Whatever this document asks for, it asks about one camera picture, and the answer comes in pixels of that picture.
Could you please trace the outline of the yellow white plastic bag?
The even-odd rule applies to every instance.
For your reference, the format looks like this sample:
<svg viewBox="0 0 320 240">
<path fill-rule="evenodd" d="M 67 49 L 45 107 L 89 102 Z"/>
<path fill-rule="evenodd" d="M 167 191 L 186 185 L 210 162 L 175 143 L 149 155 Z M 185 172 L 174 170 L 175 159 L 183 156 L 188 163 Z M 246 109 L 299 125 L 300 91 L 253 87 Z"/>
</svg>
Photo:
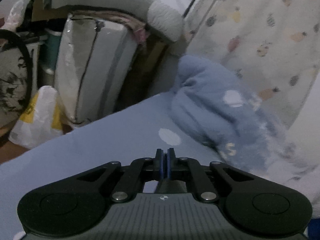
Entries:
<svg viewBox="0 0 320 240">
<path fill-rule="evenodd" d="M 59 95 L 51 86 L 41 87 L 9 134 L 9 141 L 32 149 L 63 135 Z"/>
</svg>

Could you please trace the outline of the blue printed bed sheet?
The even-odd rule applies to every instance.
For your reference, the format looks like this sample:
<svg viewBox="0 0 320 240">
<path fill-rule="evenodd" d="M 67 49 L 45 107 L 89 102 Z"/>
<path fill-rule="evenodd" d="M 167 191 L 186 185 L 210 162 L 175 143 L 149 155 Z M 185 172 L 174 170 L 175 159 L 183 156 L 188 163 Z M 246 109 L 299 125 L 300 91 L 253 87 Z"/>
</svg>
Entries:
<svg viewBox="0 0 320 240">
<path fill-rule="evenodd" d="M 18 239 L 17 204 L 29 191 L 109 161 L 129 165 L 173 148 L 178 157 L 208 165 L 219 160 L 171 119 L 171 92 L 157 94 L 123 111 L 50 140 L 1 165 L 1 239 Z"/>
</svg>

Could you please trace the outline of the blue printed duvet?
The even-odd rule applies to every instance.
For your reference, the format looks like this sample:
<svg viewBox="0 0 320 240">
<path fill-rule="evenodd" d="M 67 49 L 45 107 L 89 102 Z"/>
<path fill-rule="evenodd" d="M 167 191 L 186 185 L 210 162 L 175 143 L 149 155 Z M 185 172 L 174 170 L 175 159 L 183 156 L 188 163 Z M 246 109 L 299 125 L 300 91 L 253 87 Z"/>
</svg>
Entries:
<svg viewBox="0 0 320 240">
<path fill-rule="evenodd" d="M 171 116 L 196 141 L 229 165 L 265 172 L 285 153 L 278 119 L 262 100 L 219 63 L 184 55 L 171 89 Z"/>
</svg>

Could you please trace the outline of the fruit print white curtain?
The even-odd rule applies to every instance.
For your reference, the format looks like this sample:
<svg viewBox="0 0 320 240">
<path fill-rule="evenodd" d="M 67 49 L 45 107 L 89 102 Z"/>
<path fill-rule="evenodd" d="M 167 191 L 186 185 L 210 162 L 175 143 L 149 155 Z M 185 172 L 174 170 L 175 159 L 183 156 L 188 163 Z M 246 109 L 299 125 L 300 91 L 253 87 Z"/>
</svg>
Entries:
<svg viewBox="0 0 320 240">
<path fill-rule="evenodd" d="M 319 72 L 319 0 L 199 0 L 188 53 L 235 72 L 291 126 Z"/>
</svg>

